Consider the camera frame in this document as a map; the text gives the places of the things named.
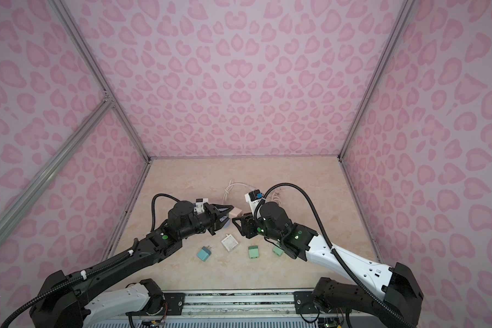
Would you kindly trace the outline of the pink plug adapter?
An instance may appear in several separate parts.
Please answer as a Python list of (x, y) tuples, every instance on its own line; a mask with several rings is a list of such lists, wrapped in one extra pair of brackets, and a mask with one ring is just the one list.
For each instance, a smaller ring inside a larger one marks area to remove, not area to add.
[(228, 217), (230, 219), (236, 219), (240, 216), (243, 215), (243, 211), (239, 208), (233, 208), (229, 213), (228, 213)]

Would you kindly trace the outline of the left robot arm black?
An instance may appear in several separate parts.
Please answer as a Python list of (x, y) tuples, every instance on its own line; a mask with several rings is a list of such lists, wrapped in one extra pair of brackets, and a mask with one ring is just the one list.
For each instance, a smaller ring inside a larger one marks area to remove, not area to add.
[(203, 205), (195, 213), (188, 201), (175, 203), (168, 218), (126, 251), (97, 265), (64, 275), (52, 273), (38, 296), (27, 302), (35, 327), (88, 327), (126, 312), (160, 312), (165, 305), (162, 290), (151, 279), (112, 292), (110, 288), (141, 269), (171, 256), (183, 240), (196, 234), (214, 235), (228, 221), (232, 205)]

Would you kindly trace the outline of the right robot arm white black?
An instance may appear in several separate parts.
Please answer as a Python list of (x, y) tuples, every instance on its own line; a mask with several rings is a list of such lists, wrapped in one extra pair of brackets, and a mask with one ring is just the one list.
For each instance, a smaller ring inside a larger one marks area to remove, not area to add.
[(417, 327), (424, 294), (407, 265), (381, 264), (331, 244), (317, 231), (292, 222), (275, 202), (232, 223), (247, 239), (262, 236), (292, 259), (323, 266), (351, 280), (344, 284), (322, 277), (312, 292), (312, 303), (319, 311), (355, 310), (377, 317), (386, 327)]

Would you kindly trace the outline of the white square plug adapter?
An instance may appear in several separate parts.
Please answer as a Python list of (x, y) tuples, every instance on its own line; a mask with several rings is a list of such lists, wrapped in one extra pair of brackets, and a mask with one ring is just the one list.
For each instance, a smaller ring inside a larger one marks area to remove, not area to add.
[(223, 245), (223, 247), (226, 249), (227, 252), (231, 252), (239, 245), (239, 242), (232, 235), (226, 235), (221, 240), (221, 244)]

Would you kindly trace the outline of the green plug adapter middle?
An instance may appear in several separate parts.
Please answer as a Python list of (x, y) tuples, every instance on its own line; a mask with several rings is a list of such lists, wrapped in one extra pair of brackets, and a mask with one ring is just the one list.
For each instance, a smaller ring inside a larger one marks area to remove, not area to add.
[(248, 247), (248, 256), (249, 259), (256, 259), (260, 257), (260, 251), (257, 245)]

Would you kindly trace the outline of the green plug adapter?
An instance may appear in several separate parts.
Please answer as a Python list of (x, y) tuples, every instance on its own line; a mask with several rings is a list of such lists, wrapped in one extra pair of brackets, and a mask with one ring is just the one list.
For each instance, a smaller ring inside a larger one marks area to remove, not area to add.
[(284, 254), (284, 251), (280, 247), (278, 247), (278, 246), (274, 246), (273, 249), (272, 249), (272, 251), (277, 256), (282, 256)]
[(260, 257), (260, 251), (257, 245), (248, 247), (248, 256), (249, 259), (256, 259)]

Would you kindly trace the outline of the green plug adapter right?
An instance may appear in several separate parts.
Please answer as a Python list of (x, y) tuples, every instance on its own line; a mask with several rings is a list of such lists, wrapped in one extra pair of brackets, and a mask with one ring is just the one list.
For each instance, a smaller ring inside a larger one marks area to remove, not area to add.
[(272, 249), (272, 251), (277, 256), (282, 256), (284, 254), (284, 251), (280, 247), (278, 247), (278, 246), (274, 246), (273, 249)]

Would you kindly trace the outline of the teal plug adapter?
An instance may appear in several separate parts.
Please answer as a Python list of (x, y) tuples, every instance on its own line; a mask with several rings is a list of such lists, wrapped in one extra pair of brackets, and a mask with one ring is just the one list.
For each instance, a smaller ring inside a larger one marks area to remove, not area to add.
[(210, 247), (203, 246), (200, 251), (197, 253), (197, 257), (202, 261), (206, 262), (212, 255), (212, 251)]

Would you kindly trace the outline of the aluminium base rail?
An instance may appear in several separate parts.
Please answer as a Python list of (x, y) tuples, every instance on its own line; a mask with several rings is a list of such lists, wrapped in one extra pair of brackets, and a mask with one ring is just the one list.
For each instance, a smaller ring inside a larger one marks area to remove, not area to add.
[(117, 314), (93, 327), (382, 327), (359, 310), (320, 313), (310, 289), (167, 291), (166, 311)]

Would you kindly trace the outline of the aluminium frame profile left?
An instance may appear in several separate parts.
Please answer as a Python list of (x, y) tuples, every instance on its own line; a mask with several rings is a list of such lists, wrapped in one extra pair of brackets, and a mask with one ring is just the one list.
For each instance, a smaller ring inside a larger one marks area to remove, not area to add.
[(22, 218), (48, 189), (49, 185), (57, 178), (57, 175), (64, 169), (65, 165), (71, 160), (73, 155), (76, 154), (78, 148), (80, 148), (85, 140), (92, 134), (94, 128), (98, 126), (100, 121), (109, 112), (112, 112), (116, 115), (128, 135), (128, 138), (136, 147), (139, 156), (141, 157), (142, 167), (137, 176), (136, 185), (128, 197), (128, 203), (121, 213), (119, 222), (116, 224), (115, 232), (109, 239), (107, 249), (102, 254), (102, 257), (105, 259), (114, 254), (116, 245), (121, 237), (123, 225), (127, 223), (127, 219), (133, 210), (138, 193), (142, 189), (142, 185), (150, 169), (152, 159), (145, 149), (142, 140), (137, 135), (135, 128), (130, 123), (127, 114), (124, 113), (123, 106), (117, 99), (113, 87), (109, 85), (107, 76), (101, 69), (99, 60), (94, 57), (93, 51), (79, 29), (79, 24), (73, 17), (68, 4), (65, 1), (47, 1), (46, 4), (50, 6), (54, 15), (59, 19), (67, 37), (72, 41), (75, 49), (81, 56), (83, 63), (92, 75), (92, 78), (95, 80), (100, 90), (102, 90), (104, 98), (99, 102), (94, 111), (81, 122), (78, 129), (75, 130), (61, 145), (58, 151), (55, 152), (55, 155), (40, 168), (19, 196), (1, 213), (0, 247), (13, 233), (15, 228), (17, 228)]

